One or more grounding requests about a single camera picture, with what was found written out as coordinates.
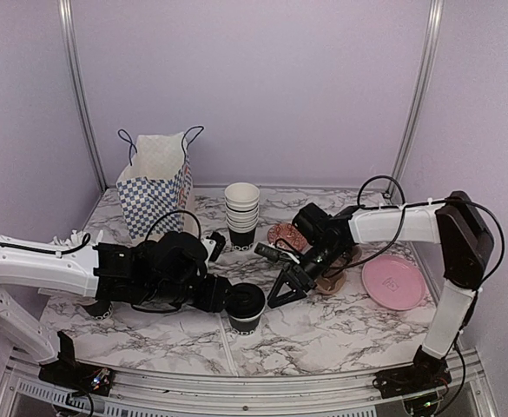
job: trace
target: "red patterned plate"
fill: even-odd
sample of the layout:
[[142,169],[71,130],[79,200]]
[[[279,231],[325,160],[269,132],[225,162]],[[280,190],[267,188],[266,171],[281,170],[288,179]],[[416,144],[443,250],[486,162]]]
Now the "red patterned plate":
[[[279,223],[272,226],[267,232],[267,240],[274,245],[277,239],[284,239],[292,245],[293,248],[300,252],[306,247],[307,241],[304,236],[290,223]],[[287,245],[283,242],[277,243],[277,246],[282,249],[289,250]]]

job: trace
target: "bag handle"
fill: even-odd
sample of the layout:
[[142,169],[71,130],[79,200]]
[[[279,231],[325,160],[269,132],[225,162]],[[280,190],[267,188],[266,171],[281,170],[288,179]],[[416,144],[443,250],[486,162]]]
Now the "bag handle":
[[132,140],[132,136],[130,135],[129,132],[127,132],[124,129],[119,129],[117,133],[118,133],[118,137],[120,137],[123,142],[130,144],[130,146],[129,146],[129,163],[130,163],[130,166],[132,166],[132,148],[134,148],[134,152],[136,154],[138,153],[138,148],[134,145],[134,141]]
[[205,130],[205,127],[201,126],[201,125],[192,126],[190,129],[188,129],[186,131],[186,133],[184,133],[184,136],[182,137],[182,142],[181,142],[182,152],[184,153],[184,156],[186,156],[186,150],[184,149],[184,139],[186,139],[186,135],[194,129],[199,129],[200,131],[194,135],[192,140],[189,142],[188,146],[190,146],[195,141],[195,138],[198,137],[203,130]]

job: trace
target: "stack of paper cups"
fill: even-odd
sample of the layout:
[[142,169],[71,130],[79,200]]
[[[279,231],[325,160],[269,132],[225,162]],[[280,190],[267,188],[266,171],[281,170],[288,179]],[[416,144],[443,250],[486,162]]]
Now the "stack of paper cups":
[[229,185],[225,189],[225,210],[233,249],[249,250],[260,220],[260,189],[247,182]]

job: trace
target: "background wall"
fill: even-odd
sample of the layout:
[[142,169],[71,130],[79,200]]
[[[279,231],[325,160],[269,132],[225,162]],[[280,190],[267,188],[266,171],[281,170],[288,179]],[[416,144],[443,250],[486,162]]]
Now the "background wall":
[[[446,2],[402,183],[412,201],[467,191],[498,215],[508,247],[508,2]],[[442,281],[438,250],[422,249]],[[500,415],[508,416],[508,251],[504,266],[485,284],[465,337],[478,347]]]
[[359,186],[392,171],[430,2],[74,0],[108,181],[116,136],[206,131],[196,184]]
[[[0,1],[0,233],[66,236],[99,197],[67,68],[56,2]],[[34,290],[13,295],[40,314]],[[0,376],[9,351],[0,336]]]

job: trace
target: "marble tabletop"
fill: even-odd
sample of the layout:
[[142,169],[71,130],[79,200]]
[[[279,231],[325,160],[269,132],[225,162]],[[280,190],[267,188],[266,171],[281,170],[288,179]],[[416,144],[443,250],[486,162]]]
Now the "marble tabletop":
[[[204,235],[217,230],[228,239],[223,190],[195,189],[195,195]],[[262,189],[255,240],[265,242],[273,224],[290,222],[309,202],[335,214],[355,198],[348,190]],[[380,194],[365,193],[363,203],[379,202]],[[103,230],[103,242],[131,244],[115,189],[107,190],[85,230],[93,236]],[[381,246],[363,246],[362,257]],[[404,244],[394,245],[389,253],[415,264]],[[280,268],[253,250],[234,252],[227,245],[209,270],[233,284],[257,284],[268,295]],[[72,337],[76,356],[87,361],[179,374],[269,376],[337,373],[411,361],[434,312],[429,294],[407,312],[380,307],[367,295],[357,267],[349,270],[336,295],[312,291],[304,300],[267,309],[249,336],[233,333],[224,313],[185,307],[174,314],[144,314],[114,303],[111,318],[94,321],[73,300],[58,296],[50,298],[41,320]]]

